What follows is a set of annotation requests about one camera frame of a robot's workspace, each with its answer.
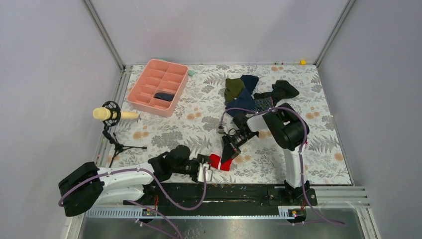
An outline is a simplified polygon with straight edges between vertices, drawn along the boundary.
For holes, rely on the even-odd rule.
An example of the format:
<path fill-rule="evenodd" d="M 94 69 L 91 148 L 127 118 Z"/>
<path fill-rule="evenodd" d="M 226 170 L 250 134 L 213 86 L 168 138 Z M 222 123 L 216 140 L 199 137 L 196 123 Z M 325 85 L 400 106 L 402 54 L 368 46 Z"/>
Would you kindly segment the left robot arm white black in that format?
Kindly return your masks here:
<path fill-rule="evenodd" d="M 135 166 L 105 168 L 94 162 L 84 163 L 59 182 L 58 205 L 67 217 L 80 215 L 94 205 L 124 201 L 152 203 L 157 207 L 164 189 L 161 182 L 175 173 L 188 175 L 196 183 L 211 181 L 210 158 L 201 154 L 194 159 L 190 156 L 187 146 L 178 145 Z"/>

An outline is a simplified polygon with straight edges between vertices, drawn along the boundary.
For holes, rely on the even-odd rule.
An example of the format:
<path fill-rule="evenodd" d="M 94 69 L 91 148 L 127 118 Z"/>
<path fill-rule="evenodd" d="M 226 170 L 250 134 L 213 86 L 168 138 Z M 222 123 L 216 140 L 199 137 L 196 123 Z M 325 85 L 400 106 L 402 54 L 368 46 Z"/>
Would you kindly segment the pink divided organizer tray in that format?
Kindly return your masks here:
<path fill-rule="evenodd" d="M 170 117 L 188 82 L 186 65 L 151 59 L 131 91 L 127 101 L 134 109 L 162 117 Z M 158 92 L 174 94 L 171 102 L 155 99 Z"/>

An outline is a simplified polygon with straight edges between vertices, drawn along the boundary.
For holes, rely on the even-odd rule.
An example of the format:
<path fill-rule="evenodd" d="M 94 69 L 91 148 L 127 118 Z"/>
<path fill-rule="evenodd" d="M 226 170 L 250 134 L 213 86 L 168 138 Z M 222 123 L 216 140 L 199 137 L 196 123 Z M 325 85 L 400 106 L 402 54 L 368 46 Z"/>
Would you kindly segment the red underwear white trim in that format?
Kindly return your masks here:
<path fill-rule="evenodd" d="M 222 150 L 220 148 L 213 147 L 210 153 L 210 165 L 211 167 L 222 170 L 222 171 L 230 171 L 230 167 L 232 164 L 233 159 L 230 158 L 226 162 L 222 162 L 221 160 Z"/>

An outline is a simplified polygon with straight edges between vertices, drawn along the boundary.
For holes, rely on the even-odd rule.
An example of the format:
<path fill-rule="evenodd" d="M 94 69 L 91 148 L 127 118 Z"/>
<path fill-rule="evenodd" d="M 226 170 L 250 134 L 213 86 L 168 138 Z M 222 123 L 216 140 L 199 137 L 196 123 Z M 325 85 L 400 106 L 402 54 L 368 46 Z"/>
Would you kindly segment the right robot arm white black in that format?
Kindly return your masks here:
<path fill-rule="evenodd" d="M 305 177 L 303 152 L 307 143 L 309 126 L 300 115 L 288 104 L 269 108 L 248 117 L 247 110 L 240 108 L 233 117 L 236 125 L 234 133 L 226 132 L 222 125 L 217 128 L 222 135 L 222 154 L 218 166 L 225 165 L 241 153 L 241 146 L 251 138 L 258 136 L 261 130 L 269 130 L 276 143 L 283 149 L 286 178 L 285 188 L 270 193 L 270 201 L 282 198 L 288 205 L 304 208 L 311 206 L 310 183 Z"/>

